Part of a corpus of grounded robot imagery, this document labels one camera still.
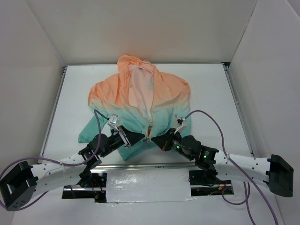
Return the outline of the orange and teal zip jacket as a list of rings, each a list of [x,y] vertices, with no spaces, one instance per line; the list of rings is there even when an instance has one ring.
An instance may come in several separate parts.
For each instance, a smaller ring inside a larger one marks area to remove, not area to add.
[[[154,148],[151,139],[176,128],[176,119],[190,112],[190,86],[184,79],[160,72],[155,65],[134,56],[121,56],[117,66],[118,73],[91,87],[88,106],[103,114],[101,126],[107,123],[106,117],[116,114],[124,128],[145,135],[130,148],[118,149],[127,161]]]

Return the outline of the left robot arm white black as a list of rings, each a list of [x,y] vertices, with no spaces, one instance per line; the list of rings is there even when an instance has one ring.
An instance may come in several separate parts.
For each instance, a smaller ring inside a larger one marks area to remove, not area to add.
[[[0,181],[4,208],[20,210],[33,197],[63,186],[90,187],[93,179],[91,170],[101,164],[101,158],[121,146],[132,146],[144,137],[120,126],[119,131],[112,132],[110,137],[96,135],[84,149],[57,164],[29,165],[27,161],[16,164]]]

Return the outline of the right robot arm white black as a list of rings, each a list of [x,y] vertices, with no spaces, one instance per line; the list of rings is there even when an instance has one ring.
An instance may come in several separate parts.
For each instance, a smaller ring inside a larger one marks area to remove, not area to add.
[[[161,150],[175,150],[204,171],[208,183],[217,180],[251,182],[268,188],[282,196],[293,196],[294,169],[279,155],[271,157],[246,157],[225,154],[223,151],[204,146],[192,135],[182,137],[174,128],[164,135],[152,138]]]

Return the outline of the silver foil covered panel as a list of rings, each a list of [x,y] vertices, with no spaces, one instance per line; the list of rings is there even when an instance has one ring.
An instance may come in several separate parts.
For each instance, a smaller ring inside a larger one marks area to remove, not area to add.
[[[188,169],[111,170],[108,203],[184,202],[192,199]]]

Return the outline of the aluminium table frame rail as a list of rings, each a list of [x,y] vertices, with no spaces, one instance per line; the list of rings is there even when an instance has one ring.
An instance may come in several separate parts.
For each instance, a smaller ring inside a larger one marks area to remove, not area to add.
[[[183,78],[191,90],[191,134],[203,145],[250,156],[228,72],[223,64],[158,64],[157,69]],[[86,144],[78,136],[92,118],[88,108],[91,87],[117,72],[115,64],[66,66],[54,105],[41,155],[60,160],[76,154]],[[190,167],[193,162],[180,154],[159,148],[146,150],[124,161],[118,151],[102,159],[101,168]]]

